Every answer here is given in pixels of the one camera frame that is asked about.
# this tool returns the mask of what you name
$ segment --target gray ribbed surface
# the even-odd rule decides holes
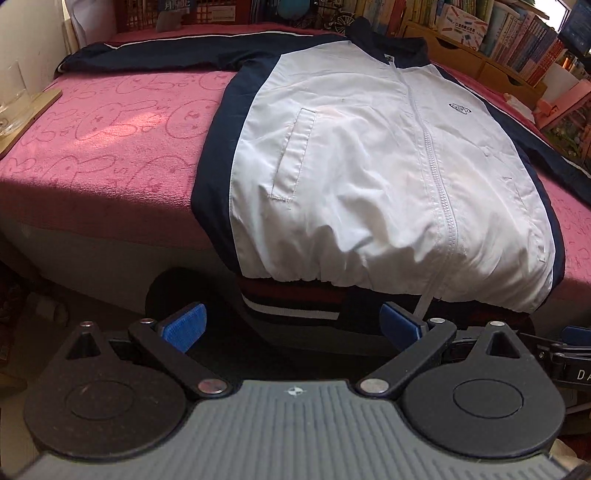
[[[305,392],[289,395],[293,386]],[[248,381],[229,398],[201,403],[172,439],[146,455],[101,465],[45,455],[20,480],[556,480],[564,474],[541,455],[507,464],[449,457],[411,432],[393,404],[360,398],[341,381]]]

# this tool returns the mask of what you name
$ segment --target wooden drawer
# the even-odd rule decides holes
[[[484,61],[477,55],[453,45],[445,40],[437,38],[427,30],[415,28],[412,25],[406,27],[405,37],[423,37],[429,47],[429,59],[446,67],[465,73],[476,78]]]
[[[542,82],[533,88],[522,80],[518,80],[517,77],[507,75],[489,63],[484,65],[480,76],[476,80],[499,93],[510,93],[531,109],[534,109],[536,102],[546,90],[546,85]]]

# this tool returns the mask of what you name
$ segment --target wall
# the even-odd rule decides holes
[[[43,90],[66,56],[61,0],[6,0],[0,5],[0,69],[18,60],[30,93]]]

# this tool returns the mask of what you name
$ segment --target window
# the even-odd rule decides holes
[[[556,31],[562,27],[569,11],[560,0],[535,0],[535,7],[550,17],[549,20],[544,20],[544,22]]]

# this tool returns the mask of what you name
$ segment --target pink bedspread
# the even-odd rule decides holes
[[[269,30],[194,25],[179,34]],[[153,38],[153,32],[113,41]],[[457,77],[529,128],[502,96]],[[0,209],[16,220],[95,238],[203,249],[190,211],[197,162],[231,72],[67,74],[63,96],[0,162]],[[566,246],[566,276],[553,297],[591,305],[591,211],[542,176]]]

